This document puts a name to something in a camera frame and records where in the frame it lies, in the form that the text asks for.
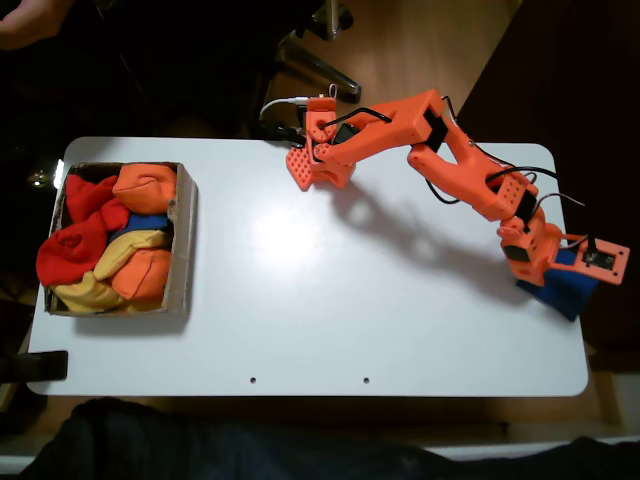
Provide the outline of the person's hand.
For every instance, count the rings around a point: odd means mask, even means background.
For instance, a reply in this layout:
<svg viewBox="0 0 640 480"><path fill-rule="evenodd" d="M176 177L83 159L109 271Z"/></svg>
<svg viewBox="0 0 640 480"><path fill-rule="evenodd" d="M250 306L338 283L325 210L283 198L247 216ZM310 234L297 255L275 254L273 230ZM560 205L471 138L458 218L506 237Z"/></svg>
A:
<svg viewBox="0 0 640 480"><path fill-rule="evenodd" d="M1 19L1 49L18 50L55 37L74 0L24 0Z"/></svg>

